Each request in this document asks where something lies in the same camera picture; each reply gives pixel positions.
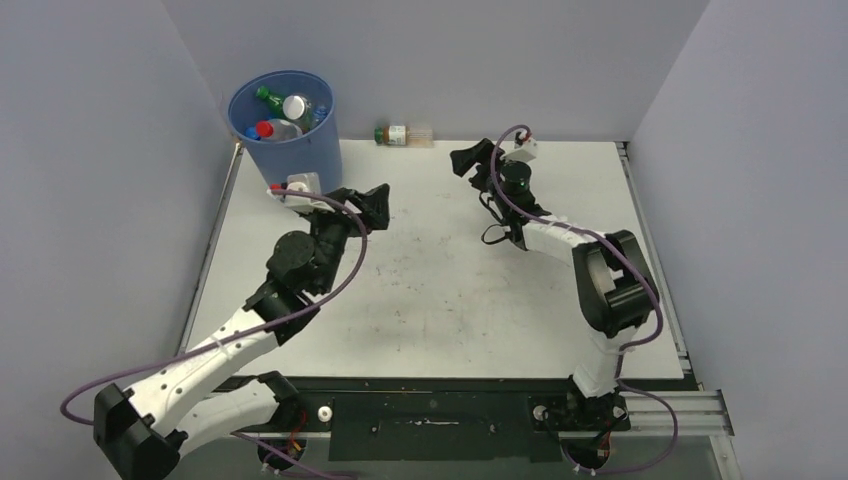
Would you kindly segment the green cap brown bottle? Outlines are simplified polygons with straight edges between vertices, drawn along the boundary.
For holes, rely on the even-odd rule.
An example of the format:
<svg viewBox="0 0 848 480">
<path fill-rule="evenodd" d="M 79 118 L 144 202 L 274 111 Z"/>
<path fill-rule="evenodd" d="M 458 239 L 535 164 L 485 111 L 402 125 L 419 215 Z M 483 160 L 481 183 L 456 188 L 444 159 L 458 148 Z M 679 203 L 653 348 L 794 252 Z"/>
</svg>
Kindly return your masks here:
<svg viewBox="0 0 848 480">
<path fill-rule="evenodd" d="M 434 144 L 432 129 L 424 125 L 379 126 L 373 130 L 373 139 L 387 147 L 430 148 Z"/>
</svg>

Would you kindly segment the blue label crushed bottle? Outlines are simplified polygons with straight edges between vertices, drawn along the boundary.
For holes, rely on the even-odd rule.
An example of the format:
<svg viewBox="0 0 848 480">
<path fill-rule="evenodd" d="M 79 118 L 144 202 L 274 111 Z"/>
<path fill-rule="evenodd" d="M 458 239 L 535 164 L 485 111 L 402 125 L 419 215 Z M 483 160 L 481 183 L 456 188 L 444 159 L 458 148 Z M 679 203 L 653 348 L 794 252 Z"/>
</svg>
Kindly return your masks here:
<svg viewBox="0 0 848 480">
<path fill-rule="evenodd" d="M 317 127 L 320 125 L 328 116 L 329 108 L 325 105 L 316 106 L 312 111 L 312 126 Z"/>
</svg>

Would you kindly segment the red label water bottle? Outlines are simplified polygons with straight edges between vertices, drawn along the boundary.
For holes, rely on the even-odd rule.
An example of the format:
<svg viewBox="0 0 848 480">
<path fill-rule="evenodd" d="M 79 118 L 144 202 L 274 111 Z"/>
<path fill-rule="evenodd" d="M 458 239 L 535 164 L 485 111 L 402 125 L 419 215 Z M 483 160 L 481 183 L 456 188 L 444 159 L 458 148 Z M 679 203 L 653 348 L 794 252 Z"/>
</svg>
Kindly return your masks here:
<svg viewBox="0 0 848 480">
<path fill-rule="evenodd" d="M 289 141 L 303 135 L 298 125 L 280 118 L 259 121 L 255 125 L 255 130 L 261 140 L 272 142 Z"/>
</svg>

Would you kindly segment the clear plastic jar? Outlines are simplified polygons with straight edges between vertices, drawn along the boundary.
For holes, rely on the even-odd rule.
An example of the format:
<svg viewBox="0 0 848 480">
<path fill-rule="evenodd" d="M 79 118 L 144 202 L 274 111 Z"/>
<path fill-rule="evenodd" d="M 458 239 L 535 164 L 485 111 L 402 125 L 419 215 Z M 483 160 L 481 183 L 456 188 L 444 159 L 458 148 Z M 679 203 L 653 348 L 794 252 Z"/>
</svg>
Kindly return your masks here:
<svg viewBox="0 0 848 480">
<path fill-rule="evenodd" d="M 311 100 L 302 94 L 292 94 L 283 99 L 282 115 L 297 125 L 303 133 L 314 128 L 314 106 Z"/>
</svg>

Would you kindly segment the green plastic bottle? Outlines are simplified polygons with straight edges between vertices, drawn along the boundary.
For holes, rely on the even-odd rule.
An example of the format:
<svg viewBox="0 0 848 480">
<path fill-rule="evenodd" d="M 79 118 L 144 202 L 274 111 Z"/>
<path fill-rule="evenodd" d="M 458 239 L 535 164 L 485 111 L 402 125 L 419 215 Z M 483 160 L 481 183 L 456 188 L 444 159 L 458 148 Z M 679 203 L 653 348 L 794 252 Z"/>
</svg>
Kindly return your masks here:
<svg viewBox="0 0 848 480">
<path fill-rule="evenodd" d="M 283 105 L 285 98 L 271 91 L 267 86 L 260 86 L 256 89 L 255 96 L 261 100 L 272 112 L 273 115 L 283 115 Z"/>
</svg>

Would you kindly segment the Pepsi logo bottle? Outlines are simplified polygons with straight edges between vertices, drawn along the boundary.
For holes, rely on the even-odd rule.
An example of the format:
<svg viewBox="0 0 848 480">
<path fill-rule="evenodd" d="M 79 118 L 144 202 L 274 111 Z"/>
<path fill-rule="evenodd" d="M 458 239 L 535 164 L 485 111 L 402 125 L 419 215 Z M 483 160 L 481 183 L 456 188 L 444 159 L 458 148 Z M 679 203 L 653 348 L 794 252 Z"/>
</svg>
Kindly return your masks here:
<svg viewBox="0 0 848 480">
<path fill-rule="evenodd" d="M 248 127 L 245 130 L 245 136 L 247 138 L 251 139 L 251 140 L 254 140 L 254 141 L 260 141 L 261 140 L 261 136 L 259 135 L 259 133 L 257 132 L 257 130 L 254 127 Z"/>
</svg>

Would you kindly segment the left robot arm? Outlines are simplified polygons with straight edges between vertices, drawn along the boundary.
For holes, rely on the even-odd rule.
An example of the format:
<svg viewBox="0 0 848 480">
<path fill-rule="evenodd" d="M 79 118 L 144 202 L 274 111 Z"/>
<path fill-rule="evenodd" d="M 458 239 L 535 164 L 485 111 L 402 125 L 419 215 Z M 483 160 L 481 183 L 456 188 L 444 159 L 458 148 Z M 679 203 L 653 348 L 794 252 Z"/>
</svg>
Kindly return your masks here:
<svg viewBox="0 0 848 480">
<path fill-rule="evenodd" d="M 294 387 L 277 371 L 217 388 L 243 367 L 284 345 L 338 295 L 335 280 L 347 242 L 390 222 L 390 187 L 329 194 L 288 183 L 286 207 L 307 220 L 276 242 L 266 277 L 202 342 L 126 388 L 111 383 L 94 399 L 93 437 L 122 479 L 164 479 L 199 447 L 245 427 L 282 431 L 298 416 Z"/>
</svg>

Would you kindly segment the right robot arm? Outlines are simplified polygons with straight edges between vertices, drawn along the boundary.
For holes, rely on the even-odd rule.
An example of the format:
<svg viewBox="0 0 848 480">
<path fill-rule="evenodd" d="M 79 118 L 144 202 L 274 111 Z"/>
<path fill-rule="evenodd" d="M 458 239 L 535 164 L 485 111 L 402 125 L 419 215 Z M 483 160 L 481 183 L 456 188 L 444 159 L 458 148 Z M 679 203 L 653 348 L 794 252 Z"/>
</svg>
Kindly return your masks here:
<svg viewBox="0 0 848 480">
<path fill-rule="evenodd" d="M 484 138 L 450 154 L 452 171 L 478 191 L 508 241 L 559 260 L 574 272 L 589 347 L 561 398 L 535 406 L 534 416 L 560 430 L 608 433 L 627 419 L 618 384 L 622 348 L 655 309 L 658 293 L 635 235 L 628 230 L 591 235 L 545 210 L 530 189 L 530 161 L 538 144 L 519 132 L 505 151 Z"/>
</svg>

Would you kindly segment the blue plastic bin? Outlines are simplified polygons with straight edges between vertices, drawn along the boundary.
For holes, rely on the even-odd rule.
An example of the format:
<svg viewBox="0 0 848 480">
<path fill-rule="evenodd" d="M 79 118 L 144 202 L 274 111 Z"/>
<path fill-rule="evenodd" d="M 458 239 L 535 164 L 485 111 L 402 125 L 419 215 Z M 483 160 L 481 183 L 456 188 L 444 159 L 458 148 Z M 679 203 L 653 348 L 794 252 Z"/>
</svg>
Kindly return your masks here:
<svg viewBox="0 0 848 480">
<path fill-rule="evenodd" d="M 303 95 L 312 105 L 325 108 L 327 114 L 318 125 L 297 138 L 255 140 L 247 135 L 250 127 L 280 116 L 266 101 L 257 97 L 256 91 L 261 87 L 283 97 Z M 336 100 L 331 86 L 322 77 L 300 70 L 279 70 L 255 77 L 233 93 L 226 109 L 226 120 L 267 184 L 282 184 L 290 175 L 315 172 L 324 192 L 342 186 L 343 163 L 336 124 Z"/>
</svg>

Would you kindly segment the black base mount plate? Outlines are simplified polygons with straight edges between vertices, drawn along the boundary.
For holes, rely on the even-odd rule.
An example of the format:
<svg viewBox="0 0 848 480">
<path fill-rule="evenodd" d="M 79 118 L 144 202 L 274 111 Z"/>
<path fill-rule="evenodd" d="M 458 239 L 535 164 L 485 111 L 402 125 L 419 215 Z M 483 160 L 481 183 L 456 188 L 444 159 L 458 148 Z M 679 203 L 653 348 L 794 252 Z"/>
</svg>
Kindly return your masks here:
<svg viewBox="0 0 848 480">
<path fill-rule="evenodd" d="M 332 461 L 556 462 L 631 422 L 622 395 L 581 400 L 565 379 L 292 377 L 296 393 L 242 432 L 326 440 Z"/>
</svg>

